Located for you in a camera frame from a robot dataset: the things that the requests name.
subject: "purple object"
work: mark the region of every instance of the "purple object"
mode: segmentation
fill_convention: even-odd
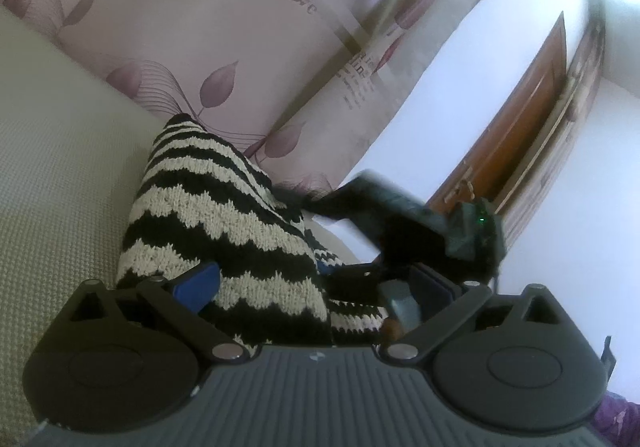
[[[607,392],[591,425],[616,447],[640,445],[640,405]]]

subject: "striped knit fabric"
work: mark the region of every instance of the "striped knit fabric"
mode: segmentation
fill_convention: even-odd
[[[328,300],[322,275],[340,265],[305,228],[300,211],[271,193],[271,180],[189,116],[154,141],[129,217],[118,287],[201,261],[220,265],[218,294],[200,316],[253,349],[377,344],[384,309]]]

